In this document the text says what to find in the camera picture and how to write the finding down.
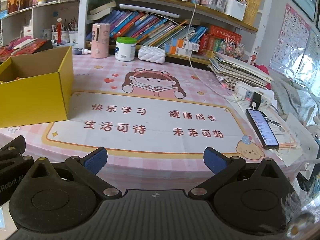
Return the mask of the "yellow cardboard box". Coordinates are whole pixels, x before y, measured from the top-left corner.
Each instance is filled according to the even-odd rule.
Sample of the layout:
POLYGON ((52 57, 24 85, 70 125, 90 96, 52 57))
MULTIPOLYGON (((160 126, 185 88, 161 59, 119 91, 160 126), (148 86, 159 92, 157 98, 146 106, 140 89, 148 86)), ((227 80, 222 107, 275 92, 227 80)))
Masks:
POLYGON ((71 47, 8 58, 1 64, 1 127, 67 120, 73 77, 71 47))

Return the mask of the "white jar green lid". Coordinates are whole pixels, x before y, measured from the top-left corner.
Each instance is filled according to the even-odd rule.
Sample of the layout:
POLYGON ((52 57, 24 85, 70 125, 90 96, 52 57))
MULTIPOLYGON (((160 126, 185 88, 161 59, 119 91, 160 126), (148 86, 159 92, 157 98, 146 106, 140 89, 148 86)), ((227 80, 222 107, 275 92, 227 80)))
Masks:
POLYGON ((137 40, 132 37, 117 37, 115 58, 119 61, 128 62, 135 58, 137 40))

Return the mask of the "white power strip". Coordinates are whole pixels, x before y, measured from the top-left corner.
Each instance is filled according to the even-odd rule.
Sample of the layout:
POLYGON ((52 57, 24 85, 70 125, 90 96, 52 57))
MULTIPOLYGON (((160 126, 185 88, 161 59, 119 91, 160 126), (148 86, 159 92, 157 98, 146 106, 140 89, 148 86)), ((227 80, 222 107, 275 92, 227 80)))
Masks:
POLYGON ((240 100, 249 102, 253 109, 268 108, 273 100, 273 95, 268 90, 259 87, 252 87, 244 82, 235 85, 234 92, 240 100))

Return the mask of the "red boxed book set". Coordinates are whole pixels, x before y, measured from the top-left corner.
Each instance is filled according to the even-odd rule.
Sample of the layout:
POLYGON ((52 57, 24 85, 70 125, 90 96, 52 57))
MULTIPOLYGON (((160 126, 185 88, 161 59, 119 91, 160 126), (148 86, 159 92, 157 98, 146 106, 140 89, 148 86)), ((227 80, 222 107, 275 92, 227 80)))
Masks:
POLYGON ((210 55, 212 52, 225 54, 230 52, 226 47, 236 47, 240 44, 242 36, 222 27, 211 25, 201 36, 198 55, 210 55))

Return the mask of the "black smartphone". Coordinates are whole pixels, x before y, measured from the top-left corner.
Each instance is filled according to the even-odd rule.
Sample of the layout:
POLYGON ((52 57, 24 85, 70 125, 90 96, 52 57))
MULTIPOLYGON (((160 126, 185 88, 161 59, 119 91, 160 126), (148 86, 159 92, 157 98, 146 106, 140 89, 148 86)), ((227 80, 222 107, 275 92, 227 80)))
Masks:
POLYGON ((268 122, 265 120, 263 113, 259 110, 246 109, 246 115, 249 123, 252 125, 256 132, 262 146, 266 150, 278 149, 279 142, 276 136, 272 132, 268 122))

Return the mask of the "wooden bookshelf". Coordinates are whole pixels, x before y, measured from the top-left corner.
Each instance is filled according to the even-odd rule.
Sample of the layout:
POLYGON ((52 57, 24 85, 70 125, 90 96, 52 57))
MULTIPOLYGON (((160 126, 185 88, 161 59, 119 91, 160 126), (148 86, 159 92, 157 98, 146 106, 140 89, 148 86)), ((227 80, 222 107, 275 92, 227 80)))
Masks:
POLYGON ((272 0, 262 0, 263 8, 258 10, 257 18, 260 19, 259 27, 254 27, 236 18, 226 15, 223 12, 213 9, 207 5, 194 4, 182 0, 80 0, 78 16, 78 45, 80 48, 86 48, 86 36, 89 31, 88 24, 92 24, 87 19, 88 9, 91 5, 101 5, 104 2, 115 1, 117 6, 121 4, 131 5, 138 11, 147 11, 151 13, 168 17, 176 22, 204 23, 213 25, 226 25, 226 28, 232 31, 243 30, 255 34, 253 46, 249 48, 246 55, 257 55, 261 47, 267 23, 271 12, 272 0))

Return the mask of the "white pen holder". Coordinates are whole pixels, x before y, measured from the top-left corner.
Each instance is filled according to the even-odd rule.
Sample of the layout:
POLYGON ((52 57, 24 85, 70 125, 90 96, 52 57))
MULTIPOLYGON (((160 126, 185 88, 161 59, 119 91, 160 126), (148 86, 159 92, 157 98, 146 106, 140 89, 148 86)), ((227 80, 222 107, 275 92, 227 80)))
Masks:
POLYGON ((78 32, 77 31, 62 31, 61 42, 58 42, 58 32, 52 32, 52 44, 59 45, 75 45, 78 44, 78 32))

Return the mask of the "white quilted purse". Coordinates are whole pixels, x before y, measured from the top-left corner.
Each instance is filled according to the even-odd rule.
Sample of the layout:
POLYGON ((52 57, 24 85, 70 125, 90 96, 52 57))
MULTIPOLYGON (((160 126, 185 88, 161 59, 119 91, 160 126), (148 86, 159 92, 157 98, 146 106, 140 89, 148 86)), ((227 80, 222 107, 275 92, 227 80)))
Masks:
POLYGON ((165 62, 165 51, 158 47, 141 46, 138 51, 138 59, 142 61, 163 64, 165 62))

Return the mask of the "orange white medicine box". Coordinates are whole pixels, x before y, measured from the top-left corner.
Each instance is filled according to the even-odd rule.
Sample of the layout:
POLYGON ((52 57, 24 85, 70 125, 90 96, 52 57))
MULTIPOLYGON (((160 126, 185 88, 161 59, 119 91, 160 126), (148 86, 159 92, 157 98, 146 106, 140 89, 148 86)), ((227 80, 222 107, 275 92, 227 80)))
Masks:
POLYGON ((193 52, 199 51, 200 45, 190 41, 172 38, 169 43, 164 45, 166 53, 175 54, 180 56, 190 57, 193 52))

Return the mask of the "black electronic keyboard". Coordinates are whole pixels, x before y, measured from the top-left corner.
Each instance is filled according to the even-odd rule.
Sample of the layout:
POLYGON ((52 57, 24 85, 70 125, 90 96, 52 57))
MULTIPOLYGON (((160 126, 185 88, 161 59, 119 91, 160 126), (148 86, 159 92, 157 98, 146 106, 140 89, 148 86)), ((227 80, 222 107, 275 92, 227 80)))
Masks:
POLYGON ((37 38, 35 41, 30 42, 29 44, 18 49, 9 48, 8 46, 1 47, 1 61, 4 61, 4 58, 8 58, 11 56, 34 54, 52 48, 53 44, 51 40, 44 40, 40 38, 37 38))

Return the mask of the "stack of papers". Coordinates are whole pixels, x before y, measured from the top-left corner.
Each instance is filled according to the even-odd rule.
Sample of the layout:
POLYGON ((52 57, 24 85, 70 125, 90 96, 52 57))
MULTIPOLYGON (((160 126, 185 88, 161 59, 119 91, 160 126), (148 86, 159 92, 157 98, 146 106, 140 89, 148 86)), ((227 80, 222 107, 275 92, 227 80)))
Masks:
POLYGON ((234 90, 239 82, 252 87, 267 88, 273 81, 271 76, 259 68, 221 53, 215 53, 209 61, 208 67, 223 87, 230 90, 234 90))

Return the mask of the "red paper packets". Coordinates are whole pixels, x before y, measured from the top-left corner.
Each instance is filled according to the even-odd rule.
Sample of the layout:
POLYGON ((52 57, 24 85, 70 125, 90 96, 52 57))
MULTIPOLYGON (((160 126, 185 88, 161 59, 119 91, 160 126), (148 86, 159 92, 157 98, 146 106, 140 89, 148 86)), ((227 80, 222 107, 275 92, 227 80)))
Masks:
POLYGON ((9 48, 14 48, 14 49, 18 49, 18 48, 22 48, 23 46, 29 44, 30 42, 35 41, 37 38, 32 38, 32 39, 20 39, 20 40, 16 40, 15 42, 11 42, 11 44, 8 46, 9 48))

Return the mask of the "white cubby shelf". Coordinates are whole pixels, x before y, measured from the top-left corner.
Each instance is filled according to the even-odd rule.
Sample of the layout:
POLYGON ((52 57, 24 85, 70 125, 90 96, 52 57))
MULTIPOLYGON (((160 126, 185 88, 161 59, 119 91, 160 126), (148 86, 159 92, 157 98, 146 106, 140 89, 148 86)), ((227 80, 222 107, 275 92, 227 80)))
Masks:
POLYGON ((48 37, 50 33, 44 32, 49 29, 53 31, 53 26, 60 18, 65 28, 68 23, 76 23, 79 15, 79 0, 60 0, 35 5, 1 16, 1 46, 8 45, 12 40, 24 35, 34 38, 48 37))

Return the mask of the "pink cylindrical humidifier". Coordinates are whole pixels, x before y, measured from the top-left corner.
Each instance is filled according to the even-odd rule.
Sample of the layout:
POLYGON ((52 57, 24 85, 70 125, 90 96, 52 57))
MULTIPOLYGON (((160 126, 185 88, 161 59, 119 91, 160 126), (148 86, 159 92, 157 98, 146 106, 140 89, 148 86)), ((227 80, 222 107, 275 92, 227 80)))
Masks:
POLYGON ((91 41, 92 58, 104 59, 108 57, 110 27, 111 25, 109 23, 93 24, 91 41))

